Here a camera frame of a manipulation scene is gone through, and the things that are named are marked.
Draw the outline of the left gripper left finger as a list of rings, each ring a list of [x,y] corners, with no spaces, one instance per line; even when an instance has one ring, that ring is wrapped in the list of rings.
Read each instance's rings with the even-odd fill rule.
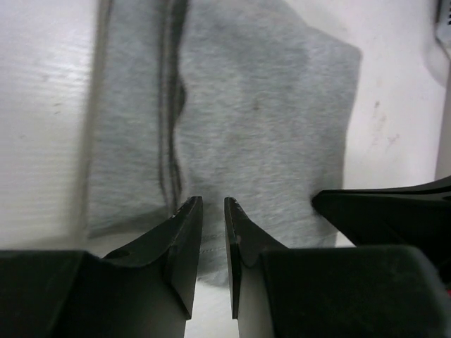
[[[192,317],[203,201],[103,258],[83,255],[81,337],[183,337]]]

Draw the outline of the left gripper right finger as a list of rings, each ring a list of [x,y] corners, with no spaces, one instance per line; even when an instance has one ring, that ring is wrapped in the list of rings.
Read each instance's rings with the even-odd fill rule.
[[[224,199],[232,318],[240,337],[274,337],[261,255],[287,247],[255,224],[233,197]]]

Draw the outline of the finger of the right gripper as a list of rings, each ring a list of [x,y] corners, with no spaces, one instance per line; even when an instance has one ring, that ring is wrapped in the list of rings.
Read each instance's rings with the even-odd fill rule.
[[[323,190],[311,202],[356,245],[450,248],[450,177],[412,187]]]

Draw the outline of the grey tank top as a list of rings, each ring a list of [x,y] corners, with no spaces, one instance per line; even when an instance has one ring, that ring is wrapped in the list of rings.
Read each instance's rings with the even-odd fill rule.
[[[92,236],[204,200],[198,276],[227,282],[223,200],[288,247],[333,246],[361,54],[284,1],[114,1],[89,173]]]

